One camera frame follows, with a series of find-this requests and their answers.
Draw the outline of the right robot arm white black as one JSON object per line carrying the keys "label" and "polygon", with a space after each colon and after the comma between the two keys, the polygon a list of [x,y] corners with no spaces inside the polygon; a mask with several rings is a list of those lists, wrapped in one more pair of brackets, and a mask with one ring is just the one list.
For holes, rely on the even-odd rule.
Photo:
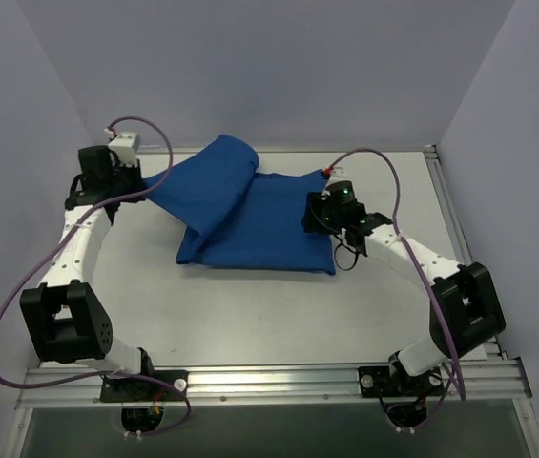
{"label": "right robot arm white black", "polygon": [[356,255],[388,265],[428,295],[427,332],[398,351],[386,372],[396,392],[411,392],[427,371],[456,361],[506,329],[485,266],[445,258],[404,236],[394,219],[366,211],[351,181],[331,178],[323,191],[310,192],[301,224],[306,233],[341,237]]}

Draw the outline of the blue surgical drape cloth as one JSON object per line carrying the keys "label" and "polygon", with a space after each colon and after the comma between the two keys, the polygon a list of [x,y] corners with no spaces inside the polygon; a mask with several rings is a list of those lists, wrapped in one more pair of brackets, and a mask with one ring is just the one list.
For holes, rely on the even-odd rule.
{"label": "blue surgical drape cloth", "polygon": [[301,225],[308,194],[324,188],[321,171],[286,176],[258,167],[250,145],[219,135],[165,182],[146,178],[148,200],[186,226],[176,263],[335,274],[330,238]]}

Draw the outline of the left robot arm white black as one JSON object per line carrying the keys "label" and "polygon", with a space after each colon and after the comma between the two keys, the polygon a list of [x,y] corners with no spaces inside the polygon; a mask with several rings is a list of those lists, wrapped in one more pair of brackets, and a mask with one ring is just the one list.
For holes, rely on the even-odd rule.
{"label": "left robot arm white black", "polygon": [[126,196],[140,200],[146,186],[134,144],[79,150],[81,172],[65,200],[63,248],[38,286],[22,292],[19,304],[40,361],[85,365],[113,377],[125,373],[122,389],[135,400],[149,398],[156,376],[148,353],[120,341],[91,281],[103,240]]}

